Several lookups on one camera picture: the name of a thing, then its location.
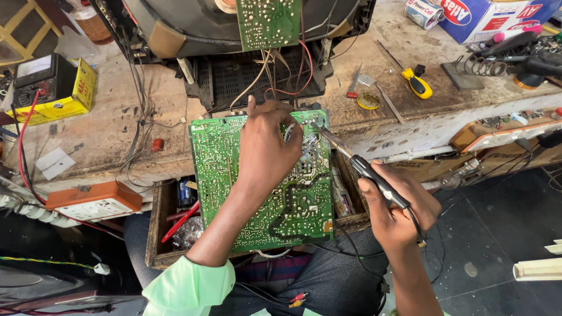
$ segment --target worn wooden table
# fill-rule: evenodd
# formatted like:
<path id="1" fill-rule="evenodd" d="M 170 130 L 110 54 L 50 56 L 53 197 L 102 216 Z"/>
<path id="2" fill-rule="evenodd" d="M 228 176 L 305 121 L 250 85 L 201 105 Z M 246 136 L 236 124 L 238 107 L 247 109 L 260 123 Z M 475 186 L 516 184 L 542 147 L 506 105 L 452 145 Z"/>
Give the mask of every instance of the worn wooden table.
<path id="1" fill-rule="evenodd" d="M 328 109 L 331 130 L 366 159 L 446 145 L 471 120 L 553 106 L 555 100 L 560 100 L 562 89 L 543 84 L 534 91 L 525 91 L 515 86 L 512 76 L 481 78 L 486 86 L 484 90 L 457 91 L 440 64 L 455 60 L 466 52 L 466 48 L 438 26 L 425 31 L 415 25 L 404 16 L 403 6 L 402 0 L 377 2 L 368 32 L 359 36 L 347 53 L 332 61 L 334 76 L 327 79 L 325 95 L 306 100 L 320 102 L 324 109 Z M 430 99 L 421 100 L 413 94 L 398 66 L 377 44 L 377 39 L 404 66 L 423 64 L 427 67 L 424 79 L 433 88 Z M 353 38 L 344 40 L 334 52 L 343 52 L 352 41 Z M 406 125 L 397 122 L 384 102 L 378 109 L 369 111 L 345 97 L 361 63 L 362 72 L 378 80 L 406 120 Z M 125 161 L 140 115 L 140 111 L 135 110 L 139 104 L 129 65 L 124 56 L 114 50 L 107 62 L 97 65 L 96 70 L 99 77 L 90 114 L 28 127 L 25 133 L 25 151 L 30 165 L 55 148 L 61 148 L 76 161 L 49 182 L 35 170 L 37 187 L 47 192 L 78 184 L 111 181 Z M 155 103 L 157 122 L 173 125 L 180 118 L 186 118 L 189 123 L 205 112 L 198 99 L 186 98 L 183 82 L 174 78 L 172 70 L 148 65 L 144 72 L 147 94 Z M 356 91 L 378 94 L 375 86 L 357 85 Z M 188 124 L 173 128 L 155 125 L 144 151 L 130 168 L 131 179 L 152 184 L 193 174 L 187 128 Z M 165 150 L 150 150 L 154 138 L 164 139 Z M 12 150 L 6 165 L 17 167 L 15 157 Z M 123 174 L 118 178 L 127 183 Z M 150 191 L 143 195 L 146 201 L 152 198 Z"/>

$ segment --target yellow screwdriver handle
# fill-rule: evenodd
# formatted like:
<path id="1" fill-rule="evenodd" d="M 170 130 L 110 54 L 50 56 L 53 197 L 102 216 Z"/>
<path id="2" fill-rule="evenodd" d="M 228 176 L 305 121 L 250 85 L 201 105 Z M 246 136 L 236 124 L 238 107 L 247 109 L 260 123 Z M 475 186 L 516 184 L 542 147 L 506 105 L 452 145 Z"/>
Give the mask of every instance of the yellow screwdriver handle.
<path id="1" fill-rule="evenodd" d="M 422 78 L 414 75 L 412 68 L 404 69 L 402 76 L 410 82 L 410 88 L 412 88 L 412 91 L 414 91 L 418 97 L 427 99 L 433 94 L 429 84 L 427 84 L 427 82 L 425 82 Z"/>

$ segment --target coiled metal spring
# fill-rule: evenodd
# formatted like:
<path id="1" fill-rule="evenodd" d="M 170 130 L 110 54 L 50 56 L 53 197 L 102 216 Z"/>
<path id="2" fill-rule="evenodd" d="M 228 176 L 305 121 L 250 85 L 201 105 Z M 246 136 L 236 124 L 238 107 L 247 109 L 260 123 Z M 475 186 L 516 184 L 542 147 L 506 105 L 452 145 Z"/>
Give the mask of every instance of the coiled metal spring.
<path id="1" fill-rule="evenodd" d="M 464 55 L 459 56 L 452 64 L 459 74 L 498 77 L 503 76 L 507 70 L 507 64 L 501 61 L 477 57 L 470 55 L 463 63 L 463 68 L 459 70 L 458 65 L 462 62 Z"/>

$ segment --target yellow-green wire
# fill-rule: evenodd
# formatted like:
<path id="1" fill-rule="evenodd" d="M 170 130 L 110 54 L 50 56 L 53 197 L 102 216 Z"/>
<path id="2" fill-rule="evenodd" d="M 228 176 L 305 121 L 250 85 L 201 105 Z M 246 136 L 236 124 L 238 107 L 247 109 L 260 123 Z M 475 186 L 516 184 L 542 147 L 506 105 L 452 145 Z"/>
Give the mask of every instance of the yellow-green wire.
<path id="1" fill-rule="evenodd" d="M 60 262 L 60 261 L 29 259 L 29 258 L 14 258 L 14 257 L 3 257 L 3 256 L 0 256 L 0 259 L 2 259 L 2 260 L 17 260 L 17 261 L 33 261 L 33 262 L 43 262 L 43 263 L 52 263 L 52 264 L 71 264 L 71 265 L 78 265 L 78 266 L 84 267 L 84 268 L 90 268 L 90 269 L 94 268 L 90 265 L 85 265 L 85 264 L 76 263 L 76 262 Z"/>

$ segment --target printed circuit board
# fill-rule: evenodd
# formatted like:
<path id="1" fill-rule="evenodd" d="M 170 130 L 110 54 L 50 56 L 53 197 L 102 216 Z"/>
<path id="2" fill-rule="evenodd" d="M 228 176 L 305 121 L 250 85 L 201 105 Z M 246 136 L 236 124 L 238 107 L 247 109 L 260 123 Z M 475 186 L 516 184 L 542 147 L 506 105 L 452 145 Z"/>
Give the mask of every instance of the printed circuit board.
<path id="1" fill-rule="evenodd" d="M 298 44 L 301 0 L 236 0 L 242 51 Z"/>
<path id="2" fill-rule="evenodd" d="M 310 126 L 328 127 L 322 110 L 291 113 L 304 124 L 302 156 L 236 239 L 233 252 L 317 243 L 333 238 L 330 145 Z M 194 120 L 189 126 L 206 229 L 238 177 L 240 130 L 247 116 Z"/>

